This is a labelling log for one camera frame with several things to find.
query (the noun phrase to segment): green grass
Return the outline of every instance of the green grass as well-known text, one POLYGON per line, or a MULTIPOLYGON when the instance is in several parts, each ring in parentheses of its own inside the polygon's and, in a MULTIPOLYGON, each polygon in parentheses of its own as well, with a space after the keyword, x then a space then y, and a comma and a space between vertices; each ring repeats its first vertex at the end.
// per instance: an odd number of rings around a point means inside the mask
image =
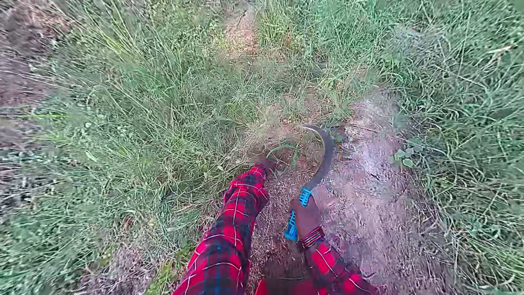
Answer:
POLYGON ((365 67, 367 79, 401 94, 401 113, 411 119, 403 132, 426 145, 415 174, 440 212, 446 242, 437 246, 458 275, 456 286, 522 292, 524 27, 512 3, 319 0, 264 7, 261 43, 312 64, 328 57, 328 91, 338 90, 332 81, 365 85, 354 78, 365 67))
POLYGON ((21 163, 47 182, 0 228, 2 293, 74 290, 120 243, 182 268, 246 151, 280 116, 308 117, 306 86, 327 104, 323 123, 346 119, 373 84, 401 94, 403 133, 424 140, 414 173, 440 211, 456 285, 524 290, 524 27, 512 3, 256 5, 257 60, 224 57, 219 3, 62 8, 74 29, 39 73, 59 94, 34 114, 46 148, 21 163))

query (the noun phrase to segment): beaded bracelet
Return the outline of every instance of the beaded bracelet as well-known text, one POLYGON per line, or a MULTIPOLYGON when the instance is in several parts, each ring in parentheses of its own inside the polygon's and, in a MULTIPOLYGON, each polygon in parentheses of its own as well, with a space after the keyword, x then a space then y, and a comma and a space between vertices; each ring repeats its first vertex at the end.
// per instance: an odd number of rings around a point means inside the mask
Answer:
POLYGON ((315 244, 319 240, 324 240, 324 231, 322 230, 321 226, 310 231, 307 235, 300 239, 299 245, 302 247, 303 250, 307 250, 309 247, 313 246, 313 244, 315 244))

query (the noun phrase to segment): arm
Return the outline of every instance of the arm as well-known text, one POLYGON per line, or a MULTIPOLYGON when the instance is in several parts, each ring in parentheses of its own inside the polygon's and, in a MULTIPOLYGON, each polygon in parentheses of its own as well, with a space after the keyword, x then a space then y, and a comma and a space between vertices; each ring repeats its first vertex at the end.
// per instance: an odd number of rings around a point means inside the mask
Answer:
POLYGON ((320 295, 377 293, 362 275, 346 269, 339 253, 326 241, 318 241, 307 249, 306 260, 320 295))
POLYGON ((224 206, 173 295, 244 294, 255 218, 268 201, 265 168, 255 164, 224 192, 224 206))
MULTIPOLYGON (((320 212, 313 196, 309 197, 308 205, 303 207, 294 199, 291 207, 296 212, 296 224, 299 239, 311 236, 320 226, 320 212)), ((323 236, 320 236, 312 246, 305 250, 306 261, 311 269, 313 283, 318 294, 366 294, 375 295, 377 290, 358 272, 346 269, 344 260, 323 236)))

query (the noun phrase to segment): red plaid sleeve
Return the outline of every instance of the red plaid sleeve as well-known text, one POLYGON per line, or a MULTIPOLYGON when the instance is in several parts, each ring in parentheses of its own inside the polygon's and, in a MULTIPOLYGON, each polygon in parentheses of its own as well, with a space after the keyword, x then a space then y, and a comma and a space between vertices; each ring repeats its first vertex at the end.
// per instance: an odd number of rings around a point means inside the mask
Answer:
POLYGON ((244 294, 255 218, 268 201, 266 172, 257 163, 224 192, 224 206, 189 261, 173 295, 244 294))
POLYGON ((317 242, 309 248, 306 258, 319 295, 378 293, 360 273, 347 270, 339 253, 326 241, 317 242))

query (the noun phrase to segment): hand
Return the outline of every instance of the hand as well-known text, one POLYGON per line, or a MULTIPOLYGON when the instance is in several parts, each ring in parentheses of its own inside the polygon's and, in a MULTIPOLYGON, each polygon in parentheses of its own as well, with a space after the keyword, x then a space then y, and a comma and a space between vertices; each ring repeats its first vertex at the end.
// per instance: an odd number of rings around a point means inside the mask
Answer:
POLYGON ((306 207, 302 206, 296 198, 291 200, 291 209, 295 210, 295 224, 297 226, 299 240, 320 226, 320 211, 316 206, 313 195, 309 196, 306 207))
POLYGON ((269 171, 274 171, 277 168, 277 162, 269 160, 266 156, 259 156, 254 159, 255 163, 262 163, 266 169, 266 174, 269 175, 269 171))

